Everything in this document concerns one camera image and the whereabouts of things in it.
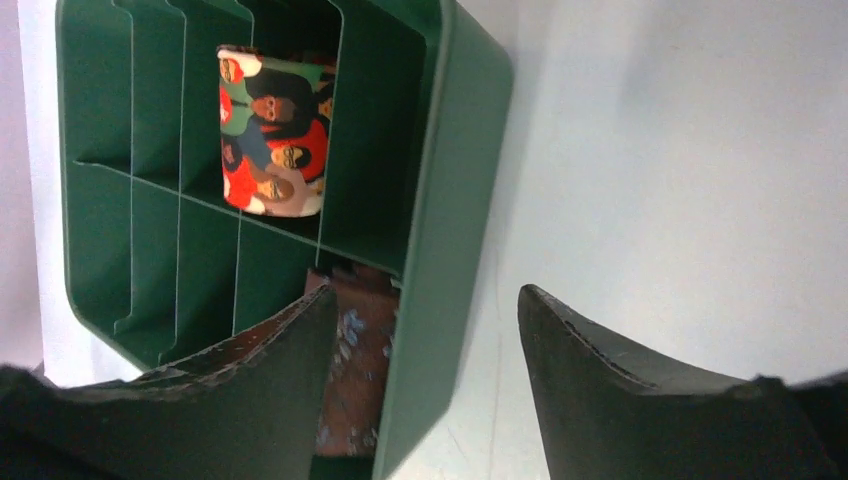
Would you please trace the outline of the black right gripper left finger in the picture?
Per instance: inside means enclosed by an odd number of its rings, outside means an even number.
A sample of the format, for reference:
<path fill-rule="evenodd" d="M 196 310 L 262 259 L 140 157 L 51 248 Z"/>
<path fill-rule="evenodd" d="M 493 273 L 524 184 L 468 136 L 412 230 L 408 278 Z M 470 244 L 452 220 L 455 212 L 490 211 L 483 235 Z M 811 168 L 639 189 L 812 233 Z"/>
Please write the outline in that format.
<path fill-rule="evenodd" d="M 130 381 L 60 388 L 1 370 L 5 479 L 306 479 L 337 300 L 322 286 Z"/>

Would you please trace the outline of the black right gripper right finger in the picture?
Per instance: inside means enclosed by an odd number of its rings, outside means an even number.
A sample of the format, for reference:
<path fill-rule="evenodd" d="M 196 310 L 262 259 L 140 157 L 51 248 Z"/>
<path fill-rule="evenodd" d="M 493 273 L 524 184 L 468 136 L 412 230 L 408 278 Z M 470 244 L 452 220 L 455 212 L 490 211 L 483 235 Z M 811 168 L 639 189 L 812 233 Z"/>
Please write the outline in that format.
<path fill-rule="evenodd" d="M 843 479 L 847 376 L 738 379 L 652 350 L 538 286 L 520 340 L 554 479 Z"/>

